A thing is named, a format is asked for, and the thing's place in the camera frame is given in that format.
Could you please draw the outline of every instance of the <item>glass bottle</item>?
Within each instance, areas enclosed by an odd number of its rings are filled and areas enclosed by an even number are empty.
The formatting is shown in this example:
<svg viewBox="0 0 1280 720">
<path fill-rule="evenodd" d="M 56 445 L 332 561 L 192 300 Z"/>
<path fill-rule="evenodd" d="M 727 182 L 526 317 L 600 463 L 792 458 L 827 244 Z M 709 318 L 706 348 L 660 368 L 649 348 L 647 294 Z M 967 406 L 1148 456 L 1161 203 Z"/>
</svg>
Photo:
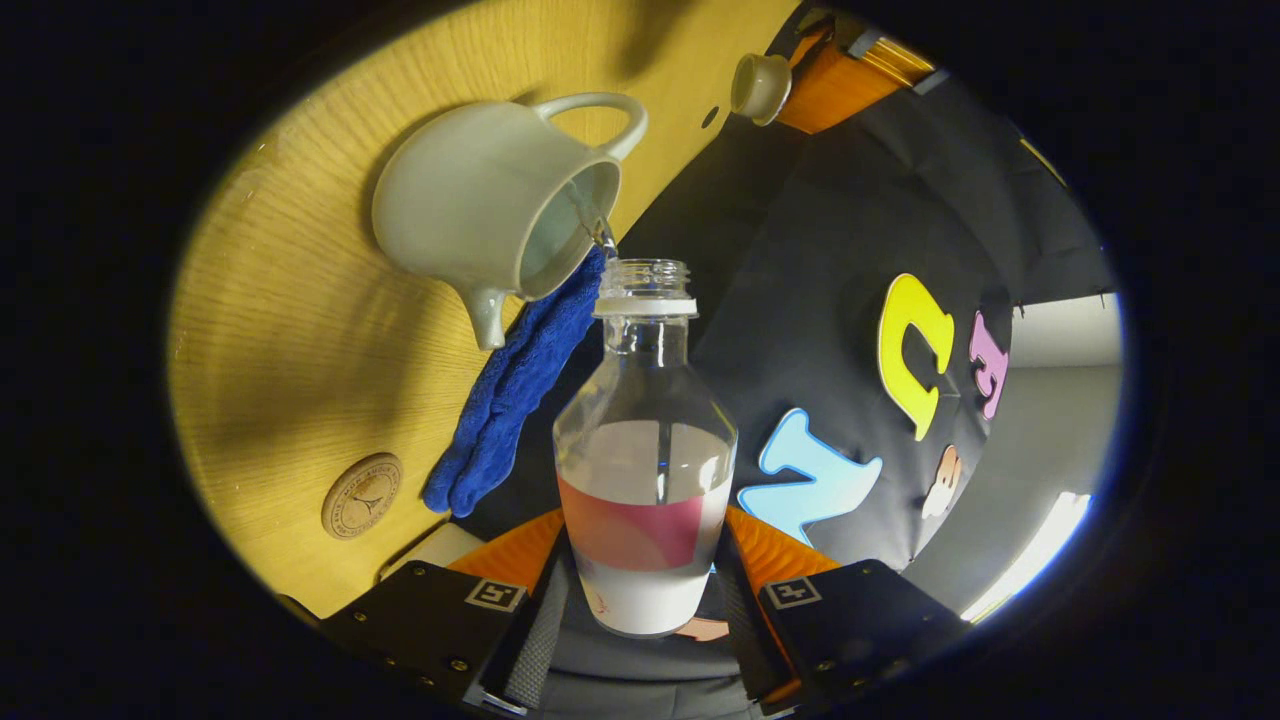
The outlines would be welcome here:
<svg viewBox="0 0 1280 720">
<path fill-rule="evenodd" d="M 687 361 L 687 278 L 675 260 L 607 263 L 604 360 L 552 430 L 591 612 L 634 638 L 671 634 L 698 610 L 737 450 L 737 428 Z"/>
</svg>

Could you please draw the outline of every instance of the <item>light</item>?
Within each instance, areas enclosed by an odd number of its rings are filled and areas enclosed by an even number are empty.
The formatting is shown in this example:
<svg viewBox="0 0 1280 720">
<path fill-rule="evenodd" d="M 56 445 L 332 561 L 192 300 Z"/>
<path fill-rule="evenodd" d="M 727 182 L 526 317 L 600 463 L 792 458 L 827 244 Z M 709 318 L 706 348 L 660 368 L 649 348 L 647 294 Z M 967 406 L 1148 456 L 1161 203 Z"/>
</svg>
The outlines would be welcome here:
<svg viewBox="0 0 1280 720">
<path fill-rule="evenodd" d="M 1053 507 L 1044 518 L 1044 524 L 1036 530 L 1036 537 L 1027 543 L 1021 555 L 1005 570 L 1005 574 L 996 580 L 996 584 L 982 594 L 968 610 L 960 614 L 960 619 L 969 623 L 980 623 L 988 615 L 1000 609 L 1009 598 L 1023 591 L 1036 575 L 1041 573 L 1057 555 L 1066 541 L 1071 538 L 1076 525 L 1084 519 L 1084 511 L 1089 509 L 1089 496 L 1064 492 L 1057 496 Z"/>
</svg>

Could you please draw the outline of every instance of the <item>blue cloth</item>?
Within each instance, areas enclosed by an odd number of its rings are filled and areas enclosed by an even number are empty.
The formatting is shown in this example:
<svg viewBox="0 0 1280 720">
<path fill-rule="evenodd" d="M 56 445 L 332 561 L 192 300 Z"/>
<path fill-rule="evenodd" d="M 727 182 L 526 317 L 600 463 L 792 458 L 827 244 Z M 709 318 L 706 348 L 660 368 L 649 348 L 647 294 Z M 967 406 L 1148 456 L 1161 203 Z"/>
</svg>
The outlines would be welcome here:
<svg viewBox="0 0 1280 720">
<path fill-rule="evenodd" d="M 556 384 L 570 352 L 591 327 L 604 254 L 586 260 L 556 292 L 530 302 L 494 350 L 471 388 L 453 445 L 428 478 L 422 501 L 436 512 L 466 518 L 476 502 L 511 474 L 525 418 Z"/>
</svg>

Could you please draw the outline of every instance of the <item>wooden table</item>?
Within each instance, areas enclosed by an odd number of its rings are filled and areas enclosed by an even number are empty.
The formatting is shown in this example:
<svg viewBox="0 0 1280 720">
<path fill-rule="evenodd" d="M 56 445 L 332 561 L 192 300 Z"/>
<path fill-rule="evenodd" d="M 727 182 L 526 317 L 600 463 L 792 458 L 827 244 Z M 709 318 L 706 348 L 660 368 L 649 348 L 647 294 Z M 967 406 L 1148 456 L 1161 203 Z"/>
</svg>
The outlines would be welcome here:
<svg viewBox="0 0 1280 720">
<path fill-rule="evenodd" d="M 628 94 L 652 124 L 622 164 L 612 223 L 625 236 L 719 132 L 739 58 L 796 5 L 479 3 L 347 68 L 250 142 L 179 269 L 168 373 L 195 487 L 266 585 L 328 616 L 443 520 L 420 492 L 486 355 L 453 290 L 393 268 L 374 242 L 369 202 L 397 142 L 466 102 Z M 622 122 L 607 109 L 557 118 L 588 142 Z M 518 307 L 508 301 L 508 323 Z M 399 495 L 369 532 L 333 538 L 325 495 L 374 452 L 403 462 Z M 512 482 L 554 480 L 548 468 Z"/>
</svg>

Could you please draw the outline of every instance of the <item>bottle label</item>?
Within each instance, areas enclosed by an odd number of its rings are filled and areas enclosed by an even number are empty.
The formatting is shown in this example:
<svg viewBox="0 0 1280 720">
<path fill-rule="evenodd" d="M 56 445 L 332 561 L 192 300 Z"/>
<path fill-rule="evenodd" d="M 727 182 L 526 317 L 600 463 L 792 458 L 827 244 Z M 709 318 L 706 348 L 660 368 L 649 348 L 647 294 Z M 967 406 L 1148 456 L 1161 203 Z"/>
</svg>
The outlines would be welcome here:
<svg viewBox="0 0 1280 720">
<path fill-rule="evenodd" d="M 618 570 L 668 570 L 694 561 L 703 529 L 703 498 L 671 505 L 627 505 L 559 483 L 573 550 Z"/>
</svg>

